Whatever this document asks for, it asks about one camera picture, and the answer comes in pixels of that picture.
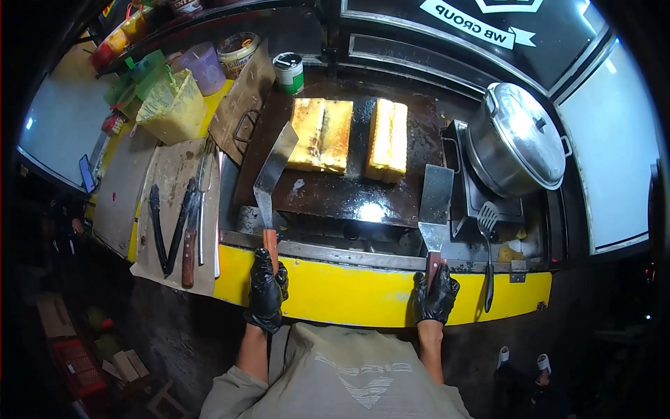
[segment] white sandal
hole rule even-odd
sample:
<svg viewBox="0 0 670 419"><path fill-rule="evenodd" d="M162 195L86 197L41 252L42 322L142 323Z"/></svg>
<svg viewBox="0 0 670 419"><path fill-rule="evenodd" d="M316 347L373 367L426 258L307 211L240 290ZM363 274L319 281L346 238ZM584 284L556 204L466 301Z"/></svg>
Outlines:
<svg viewBox="0 0 670 419"><path fill-rule="evenodd" d="M537 357L537 368L542 371L543 369L548 370L549 374L551 374L551 365L549 364L549 355L546 353L540 354L540 356Z"/></svg>
<svg viewBox="0 0 670 419"><path fill-rule="evenodd" d="M507 361L509 361L509 348L504 346L500 348L500 351L498 352L498 366L496 369L500 368L503 362Z"/></svg>

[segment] griddle plate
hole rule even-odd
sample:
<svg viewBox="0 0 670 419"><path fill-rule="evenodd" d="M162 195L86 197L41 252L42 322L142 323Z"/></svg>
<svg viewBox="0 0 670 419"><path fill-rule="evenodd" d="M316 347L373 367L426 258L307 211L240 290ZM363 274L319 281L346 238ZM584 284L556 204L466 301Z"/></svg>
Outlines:
<svg viewBox="0 0 670 419"><path fill-rule="evenodd" d="M285 170L272 194L273 209L372 221L417 228L426 163L442 164L435 99L350 80L306 81L297 97L324 97L354 102L346 174ZM398 184L363 178L370 116L378 97L407 105L407 173ZM292 96L271 92L261 111L242 165L234 202L256 206L253 182L281 128L291 118Z"/></svg>

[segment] grilled bread loaf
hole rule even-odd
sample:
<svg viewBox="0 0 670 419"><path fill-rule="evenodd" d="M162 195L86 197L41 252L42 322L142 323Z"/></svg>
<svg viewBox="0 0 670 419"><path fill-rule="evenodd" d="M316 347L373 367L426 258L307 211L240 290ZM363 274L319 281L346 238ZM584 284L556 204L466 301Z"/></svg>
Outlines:
<svg viewBox="0 0 670 419"><path fill-rule="evenodd" d="M306 172L318 169L324 102L324 99L293 100L291 126L297 134L297 144L286 163L287 168Z"/></svg>
<svg viewBox="0 0 670 419"><path fill-rule="evenodd" d="M349 148L354 103L325 99L294 99L291 126L298 143L287 167L343 174Z"/></svg>
<svg viewBox="0 0 670 419"><path fill-rule="evenodd" d="M407 170L407 105L379 98L370 119L365 177L398 183Z"/></svg>

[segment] burner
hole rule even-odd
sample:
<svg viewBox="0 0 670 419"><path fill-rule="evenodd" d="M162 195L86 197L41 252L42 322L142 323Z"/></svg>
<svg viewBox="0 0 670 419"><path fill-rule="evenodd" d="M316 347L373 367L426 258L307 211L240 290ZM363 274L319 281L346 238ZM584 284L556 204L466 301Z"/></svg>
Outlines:
<svg viewBox="0 0 670 419"><path fill-rule="evenodd" d="M456 237L464 226L474 223L479 210L486 201L493 202L500 213L499 222L522 225L524 223L521 198L502 198L488 189L474 173L463 141L468 133L468 124L453 121L443 136L456 143L458 169L454 173L454 194L452 195L451 226L452 236Z"/></svg>

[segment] food cart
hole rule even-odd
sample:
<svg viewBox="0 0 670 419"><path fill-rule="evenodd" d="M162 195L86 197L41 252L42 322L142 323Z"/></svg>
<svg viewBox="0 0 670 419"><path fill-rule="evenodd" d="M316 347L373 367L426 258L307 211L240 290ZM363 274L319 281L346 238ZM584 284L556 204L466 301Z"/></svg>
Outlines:
<svg viewBox="0 0 670 419"><path fill-rule="evenodd" d="M350 176L286 170L273 193L282 237L277 250L290 277L284 315L360 326L412 323L407 302L413 277L426 269L427 249L417 226L426 164L454 171L442 257L462 288L448 324L542 310L550 304L552 272L647 248L649 168L659 157L657 116L634 59L590 2L499 3L242 0L159 25L96 72L81 51L86 44L78 44L43 81L19 152L26 164L82 194L76 163L90 154L99 184L86 218L98 239L135 262L131 271L137 276L245 305L253 250L262 246L253 183L291 117L294 98L273 87L272 59L290 51L304 66L304 89L295 97L353 101L354 118ZM235 80L204 97L197 139L166 146L142 127L130 137L132 120L111 136L99 133L101 118L109 114L103 93L116 74L128 71L128 59L137 63L156 50L168 57L247 31L258 35L259 49ZM84 69L84 77L76 72ZM78 90L65 88L67 101L49 95L64 86L56 76L78 80ZM532 95L564 138L560 187L503 198L482 185L464 141L487 89L498 82ZM408 169L396 187L358 175L369 104L379 97L409 108ZM54 110L54 103L60 108ZM42 115L50 124L42 124ZM76 134L54 153L43 140L43 126ZM194 286L184 288L183 248L171 275L163 275L157 263L149 195L163 176L161 220L169 244L206 139L217 146L206 171L219 176L211 177L205 194L205 263L196 268ZM179 187L168 193L170 185ZM488 312L488 252L476 225L487 200L500 209Z"/></svg>

